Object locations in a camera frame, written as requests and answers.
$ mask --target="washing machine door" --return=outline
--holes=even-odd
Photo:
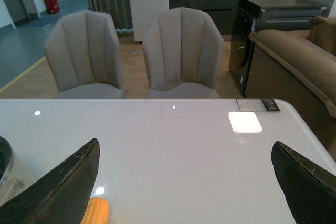
[[[241,68],[248,61],[250,40],[248,35],[251,33],[251,22],[247,15],[238,13],[233,24],[231,35],[231,57],[235,67]]]

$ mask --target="gray chair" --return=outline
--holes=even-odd
[[[88,10],[56,22],[44,48],[59,92],[55,98],[123,98],[115,30],[110,15]]]
[[[219,98],[224,41],[207,13],[176,8],[156,14],[142,46],[148,98]]]

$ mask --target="chair backrest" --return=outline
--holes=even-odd
[[[109,14],[82,11],[56,22],[45,55],[59,92],[82,84],[123,88],[121,52]]]
[[[142,46],[150,89],[174,81],[215,88],[224,41],[206,12],[175,8],[154,15]]]

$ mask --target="corn cob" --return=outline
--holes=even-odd
[[[91,198],[81,224],[107,224],[109,203],[102,198]]]

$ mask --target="red box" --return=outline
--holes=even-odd
[[[57,13],[59,12],[59,5],[57,0],[43,0],[48,13]]]

